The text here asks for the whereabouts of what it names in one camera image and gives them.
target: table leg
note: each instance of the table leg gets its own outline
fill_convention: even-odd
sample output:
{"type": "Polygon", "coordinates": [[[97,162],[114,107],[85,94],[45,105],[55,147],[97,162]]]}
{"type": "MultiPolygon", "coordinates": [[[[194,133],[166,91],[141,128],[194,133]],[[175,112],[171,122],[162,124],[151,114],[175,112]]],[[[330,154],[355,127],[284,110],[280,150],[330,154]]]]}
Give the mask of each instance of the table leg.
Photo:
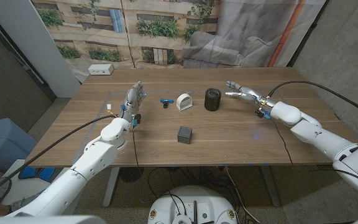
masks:
{"type": "Polygon", "coordinates": [[[103,206],[108,207],[111,204],[112,193],[116,186],[118,178],[119,167],[113,167],[110,172],[109,182],[107,184],[106,193],[104,194],[103,206]]]}
{"type": "Polygon", "coordinates": [[[276,185],[273,180],[273,174],[270,170],[270,166],[260,166],[260,170],[262,171],[262,175],[264,177],[267,192],[270,195],[270,199],[272,201],[272,205],[274,207],[278,207],[281,205],[280,199],[278,197],[276,185]]]}

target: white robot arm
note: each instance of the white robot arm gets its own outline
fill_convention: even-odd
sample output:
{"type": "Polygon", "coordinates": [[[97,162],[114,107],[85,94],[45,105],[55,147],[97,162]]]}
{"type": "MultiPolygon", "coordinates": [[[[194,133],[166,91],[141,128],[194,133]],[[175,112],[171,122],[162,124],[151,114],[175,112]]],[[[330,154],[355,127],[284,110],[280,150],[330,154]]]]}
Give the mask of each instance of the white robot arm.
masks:
{"type": "Polygon", "coordinates": [[[52,183],[30,204],[10,213],[16,216],[61,215],[76,199],[88,181],[107,168],[116,158],[118,151],[127,144],[125,135],[131,125],[136,124],[134,116],[145,98],[142,83],[136,83],[127,93],[122,112],[101,131],[101,135],[89,142],[78,161],[52,183]]]}
{"type": "MultiPolygon", "coordinates": [[[[243,100],[253,101],[259,105],[255,113],[260,118],[273,117],[291,127],[291,132],[301,141],[314,145],[318,150],[333,160],[336,170],[343,170],[358,176],[358,143],[350,142],[322,128],[321,124],[311,116],[294,106],[283,102],[275,102],[256,91],[228,81],[227,86],[233,89],[226,93],[238,96],[243,100]]],[[[358,190],[358,178],[338,172],[338,174],[358,190]]]]}

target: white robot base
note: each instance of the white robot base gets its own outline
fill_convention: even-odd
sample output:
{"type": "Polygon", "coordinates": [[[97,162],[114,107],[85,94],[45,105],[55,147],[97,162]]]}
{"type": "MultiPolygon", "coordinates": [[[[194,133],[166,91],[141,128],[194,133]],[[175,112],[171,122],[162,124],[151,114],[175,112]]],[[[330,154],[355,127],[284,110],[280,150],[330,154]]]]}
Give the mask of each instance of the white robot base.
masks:
{"type": "Polygon", "coordinates": [[[236,213],[230,202],[211,189],[186,185],[169,192],[153,203],[148,224],[237,223],[236,213]]]}

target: power strip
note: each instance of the power strip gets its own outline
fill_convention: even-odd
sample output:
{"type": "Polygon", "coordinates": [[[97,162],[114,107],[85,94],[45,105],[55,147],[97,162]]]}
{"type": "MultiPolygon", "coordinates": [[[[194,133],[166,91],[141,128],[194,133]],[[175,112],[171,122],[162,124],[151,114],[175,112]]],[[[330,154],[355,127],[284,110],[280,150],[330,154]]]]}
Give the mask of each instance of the power strip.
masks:
{"type": "Polygon", "coordinates": [[[110,75],[114,68],[111,64],[91,65],[88,68],[91,75],[110,75]]]}

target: dark gray cube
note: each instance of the dark gray cube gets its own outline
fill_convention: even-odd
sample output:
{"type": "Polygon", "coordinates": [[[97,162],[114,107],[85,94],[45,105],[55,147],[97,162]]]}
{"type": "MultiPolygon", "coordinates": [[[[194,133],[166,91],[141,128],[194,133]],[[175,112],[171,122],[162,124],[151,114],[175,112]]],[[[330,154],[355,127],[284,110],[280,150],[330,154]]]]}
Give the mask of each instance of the dark gray cube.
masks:
{"type": "Polygon", "coordinates": [[[191,128],[180,126],[178,132],[178,142],[190,144],[191,128]]]}

